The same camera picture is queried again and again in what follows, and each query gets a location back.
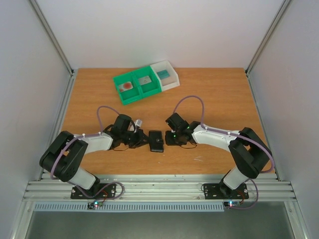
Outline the black leather card holder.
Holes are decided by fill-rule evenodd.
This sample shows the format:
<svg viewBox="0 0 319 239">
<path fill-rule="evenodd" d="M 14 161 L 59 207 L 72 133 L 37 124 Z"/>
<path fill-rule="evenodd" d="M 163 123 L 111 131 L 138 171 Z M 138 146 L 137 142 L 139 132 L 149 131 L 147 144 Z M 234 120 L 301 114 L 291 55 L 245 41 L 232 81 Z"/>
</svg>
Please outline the black leather card holder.
<svg viewBox="0 0 319 239">
<path fill-rule="evenodd" d="M 149 146 L 151 152 L 164 152 L 163 147 L 164 141 L 162 137 L 162 132 L 158 130 L 149 131 Z"/>
</svg>

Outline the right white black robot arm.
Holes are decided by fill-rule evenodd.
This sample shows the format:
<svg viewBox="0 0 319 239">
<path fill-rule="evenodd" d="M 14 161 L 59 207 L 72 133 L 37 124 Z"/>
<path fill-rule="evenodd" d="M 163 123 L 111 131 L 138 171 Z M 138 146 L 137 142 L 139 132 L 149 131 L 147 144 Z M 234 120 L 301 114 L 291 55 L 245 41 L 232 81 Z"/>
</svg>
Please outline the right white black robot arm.
<svg viewBox="0 0 319 239">
<path fill-rule="evenodd" d="M 235 162 L 215 188 L 222 199 L 230 199 L 248 179 L 255 179 L 266 173 L 264 167 L 270 161 L 274 168 L 272 153 L 257 134 L 248 127 L 240 131 L 229 131 L 205 125 L 202 122 L 188 123 L 174 113 L 165 120 L 170 130 L 165 132 L 165 142 L 169 146 L 183 146 L 187 143 L 205 144 L 230 152 Z"/>
</svg>

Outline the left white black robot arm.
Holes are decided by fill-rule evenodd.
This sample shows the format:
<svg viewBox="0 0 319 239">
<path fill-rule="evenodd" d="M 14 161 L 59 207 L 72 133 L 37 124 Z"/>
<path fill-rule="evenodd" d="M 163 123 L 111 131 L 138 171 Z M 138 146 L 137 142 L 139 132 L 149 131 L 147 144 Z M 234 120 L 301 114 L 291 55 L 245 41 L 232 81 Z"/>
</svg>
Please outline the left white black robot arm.
<svg viewBox="0 0 319 239">
<path fill-rule="evenodd" d="M 148 144 L 149 139 L 131 117 L 119 114 L 115 122 L 94 134 L 72 134 L 62 131 L 41 156 L 39 165 L 50 173 L 52 179 L 76 186 L 88 198 L 100 194 L 100 180 L 82 169 L 84 155 L 115 150 L 121 144 L 138 148 Z"/>
</svg>

